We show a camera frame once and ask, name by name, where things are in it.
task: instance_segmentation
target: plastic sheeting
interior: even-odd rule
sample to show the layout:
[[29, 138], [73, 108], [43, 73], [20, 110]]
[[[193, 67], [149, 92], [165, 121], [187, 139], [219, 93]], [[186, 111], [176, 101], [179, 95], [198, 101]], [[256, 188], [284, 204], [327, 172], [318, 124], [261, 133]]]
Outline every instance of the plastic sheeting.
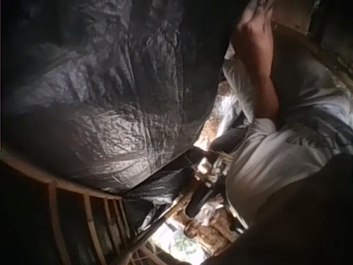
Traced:
[[59, 176], [136, 186], [196, 141], [236, 4], [2, 1], [3, 139]]

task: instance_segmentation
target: person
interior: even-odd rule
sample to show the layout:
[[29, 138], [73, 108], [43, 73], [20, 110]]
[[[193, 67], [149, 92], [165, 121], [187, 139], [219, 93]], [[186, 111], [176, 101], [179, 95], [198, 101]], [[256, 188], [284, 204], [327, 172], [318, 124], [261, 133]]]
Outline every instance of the person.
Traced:
[[[247, 231], [204, 264], [343, 264], [353, 236], [349, 101], [318, 62], [275, 72], [272, 2], [250, 1], [231, 37], [253, 94], [239, 95], [252, 98], [243, 102], [251, 125], [231, 153], [226, 192]], [[223, 70], [241, 92], [238, 65], [228, 61]], [[309, 78], [291, 80], [289, 72]], [[289, 91], [296, 96], [285, 98], [283, 84], [299, 83], [298, 92]]]

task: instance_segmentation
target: hand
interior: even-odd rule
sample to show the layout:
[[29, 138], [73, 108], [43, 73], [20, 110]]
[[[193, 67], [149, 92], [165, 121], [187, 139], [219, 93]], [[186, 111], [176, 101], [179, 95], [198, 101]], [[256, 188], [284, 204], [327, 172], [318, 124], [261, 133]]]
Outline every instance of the hand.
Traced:
[[274, 0], [251, 0], [246, 7], [231, 42], [251, 78], [271, 75], [274, 42], [271, 28]]

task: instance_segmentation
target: bamboo pole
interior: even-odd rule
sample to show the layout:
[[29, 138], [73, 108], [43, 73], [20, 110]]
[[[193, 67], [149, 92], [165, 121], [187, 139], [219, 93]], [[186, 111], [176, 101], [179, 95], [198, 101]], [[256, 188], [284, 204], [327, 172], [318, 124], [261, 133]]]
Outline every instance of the bamboo pole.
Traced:
[[63, 265], [71, 265], [70, 257], [67, 253], [66, 244], [64, 237], [62, 236], [59, 214], [57, 208], [57, 197], [56, 197], [56, 182], [49, 183], [48, 195], [49, 195], [49, 212], [51, 227], [54, 233], [54, 240], [56, 247], [59, 251], [60, 259]]
[[101, 192], [96, 189], [92, 188], [87, 188], [85, 186], [66, 181], [64, 179], [57, 178], [44, 170], [41, 170], [33, 165], [31, 165], [29, 162], [24, 161], [17, 155], [15, 155], [13, 152], [9, 151], [5, 147], [2, 148], [1, 150], [1, 160], [9, 165], [10, 167], [16, 169], [20, 173], [45, 184], [50, 184], [54, 181], [56, 181], [56, 186], [57, 188], [65, 189], [70, 192], [76, 192], [79, 194], [89, 194], [94, 197], [98, 198], [107, 198], [107, 199], [115, 199], [119, 200], [121, 199], [120, 196], [117, 195], [112, 195], [106, 192]]
[[117, 242], [117, 240], [113, 234], [113, 224], [111, 221], [108, 199], [106, 199], [106, 198], [103, 199], [103, 202], [104, 202], [104, 211], [105, 211], [106, 222], [107, 222], [108, 228], [109, 228], [109, 234], [110, 234], [111, 240], [113, 241], [113, 245], [115, 246], [116, 253], [119, 254], [120, 253], [119, 243]]
[[90, 206], [89, 195], [85, 194], [83, 196], [83, 199], [84, 199], [84, 209], [86, 212], [88, 229], [89, 229], [90, 237], [92, 239], [92, 243], [93, 243], [95, 252], [98, 256], [100, 264], [106, 265], [105, 258], [104, 258], [103, 252], [101, 250], [101, 246], [100, 246], [100, 243], [98, 240], [97, 232], [96, 232], [95, 226], [94, 226], [94, 220], [93, 220], [93, 215], [92, 215], [92, 209]]

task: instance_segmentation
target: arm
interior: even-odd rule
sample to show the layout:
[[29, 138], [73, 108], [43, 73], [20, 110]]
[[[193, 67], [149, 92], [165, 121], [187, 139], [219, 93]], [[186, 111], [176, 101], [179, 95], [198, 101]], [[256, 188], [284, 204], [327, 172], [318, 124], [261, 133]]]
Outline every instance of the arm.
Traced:
[[255, 89], [255, 116], [270, 119], [277, 116], [279, 109], [278, 96], [270, 78], [273, 60], [272, 2], [251, 0], [231, 38]]

